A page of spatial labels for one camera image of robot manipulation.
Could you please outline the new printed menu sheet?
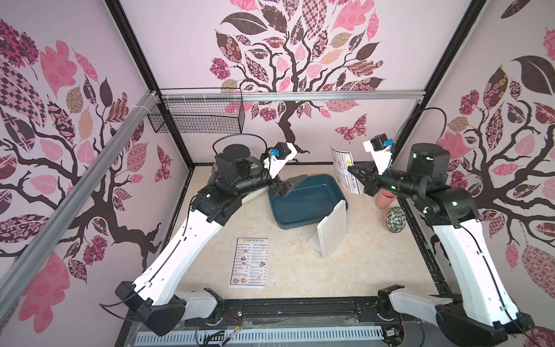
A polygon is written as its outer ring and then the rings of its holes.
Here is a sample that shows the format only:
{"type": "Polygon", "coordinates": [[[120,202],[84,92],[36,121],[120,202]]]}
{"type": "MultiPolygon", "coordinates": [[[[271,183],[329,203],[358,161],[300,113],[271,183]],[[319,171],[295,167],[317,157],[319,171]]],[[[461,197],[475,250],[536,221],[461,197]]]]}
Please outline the new printed menu sheet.
{"type": "Polygon", "coordinates": [[[354,165],[354,159],[350,152],[336,150],[331,147],[332,162],[339,184],[349,193],[360,195],[363,190],[357,178],[348,171],[354,165]]]}

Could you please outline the white acrylic menu holder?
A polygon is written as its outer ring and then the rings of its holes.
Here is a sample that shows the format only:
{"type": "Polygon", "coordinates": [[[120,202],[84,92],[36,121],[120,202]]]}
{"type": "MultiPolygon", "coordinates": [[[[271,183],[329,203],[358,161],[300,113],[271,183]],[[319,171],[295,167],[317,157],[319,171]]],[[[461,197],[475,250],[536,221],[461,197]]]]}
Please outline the white acrylic menu holder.
{"type": "Polygon", "coordinates": [[[333,211],[317,225],[308,243],[323,259],[328,259],[347,235],[346,201],[340,200],[333,211]]]}

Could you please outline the old printed menu sheet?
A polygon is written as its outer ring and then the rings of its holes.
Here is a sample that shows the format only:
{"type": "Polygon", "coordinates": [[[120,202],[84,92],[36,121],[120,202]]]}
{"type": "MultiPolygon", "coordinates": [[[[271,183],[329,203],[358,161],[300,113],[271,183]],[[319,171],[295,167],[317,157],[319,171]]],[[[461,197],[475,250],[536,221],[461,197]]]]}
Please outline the old printed menu sheet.
{"type": "Polygon", "coordinates": [[[268,238],[240,237],[236,241],[230,289],[264,289],[267,279],[268,238]]]}

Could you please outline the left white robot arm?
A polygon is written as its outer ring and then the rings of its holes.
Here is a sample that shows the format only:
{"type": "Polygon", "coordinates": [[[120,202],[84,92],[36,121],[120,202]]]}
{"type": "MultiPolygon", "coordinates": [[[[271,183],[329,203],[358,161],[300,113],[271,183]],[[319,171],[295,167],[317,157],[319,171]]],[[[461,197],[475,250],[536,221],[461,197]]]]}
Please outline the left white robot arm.
{"type": "Polygon", "coordinates": [[[216,170],[192,198],[186,221],[142,275],[116,288],[122,303],[158,336],[170,333],[180,322],[202,319],[212,324],[223,315],[223,299],[212,289],[177,293],[184,274],[202,248],[242,206],[249,194],[268,188],[288,195],[304,175],[282,181],[279,173],[297,150],[292,143],[278,143],[260,158],[242,144],[232,144],[215,156],[216,170]]]}

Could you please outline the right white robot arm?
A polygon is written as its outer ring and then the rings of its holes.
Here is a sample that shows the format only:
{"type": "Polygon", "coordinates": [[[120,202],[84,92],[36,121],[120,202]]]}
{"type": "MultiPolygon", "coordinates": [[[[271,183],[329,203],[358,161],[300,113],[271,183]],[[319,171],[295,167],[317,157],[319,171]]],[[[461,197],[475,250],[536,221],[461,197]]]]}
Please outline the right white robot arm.
{"type": "Polygon", "coordinates": [[[526,334],[535,324],[507,293],[487,249],[477,206],[469,192],[447,185],[450,154],[433,143],[411,148],[407,169],[393,169],[393,141],[375,137],[364,143],[373,160],[349,167],[375,196],[388,191],[411,200],[439,237],[455,273],[460,296],[411,293],[401,285],[381,289],[377,312],[384,320],[410,315],[438,327],[457,346],[496,346],[510,334],[526,334]]]}

